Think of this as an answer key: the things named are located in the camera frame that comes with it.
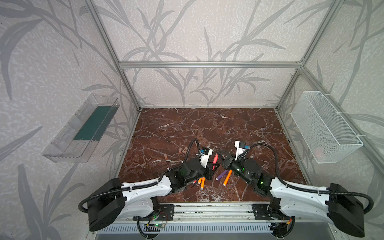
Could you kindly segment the thick pink marker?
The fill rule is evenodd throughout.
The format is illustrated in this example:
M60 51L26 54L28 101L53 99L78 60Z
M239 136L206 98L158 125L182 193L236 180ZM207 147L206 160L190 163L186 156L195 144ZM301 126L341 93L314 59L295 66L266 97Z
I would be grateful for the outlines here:
M216 154L215 157L214 157L214 160L213 160L213 164L216 164L216 163L217 163L218 158L219 158L219 157L218 157L218 154Z

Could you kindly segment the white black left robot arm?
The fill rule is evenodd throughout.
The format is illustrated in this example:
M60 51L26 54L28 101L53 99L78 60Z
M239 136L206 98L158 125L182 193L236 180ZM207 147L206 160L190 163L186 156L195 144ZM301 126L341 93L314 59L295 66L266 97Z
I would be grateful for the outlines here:
M146 218L160 211L158 197L178 194L200 178L211 180L218 168L219 163L202 166L199 159L190 159L156 179L136 183L111 179L82 200L78 209L88 215L91 232L111 225L118 218Z

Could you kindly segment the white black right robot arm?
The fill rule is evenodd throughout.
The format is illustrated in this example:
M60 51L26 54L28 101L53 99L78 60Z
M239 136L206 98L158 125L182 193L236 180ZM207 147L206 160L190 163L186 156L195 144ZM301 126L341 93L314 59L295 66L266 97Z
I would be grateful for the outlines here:
M374 204L368 195L349 192L334 183L329 187L314 187L285 182L280 175L264 174L250 158L239 161L228 154L226 157L219 155L219 159L223 168L251 185L256 194L271 198L267 212L272 217L320 220L350 236L365 236L364 215Z

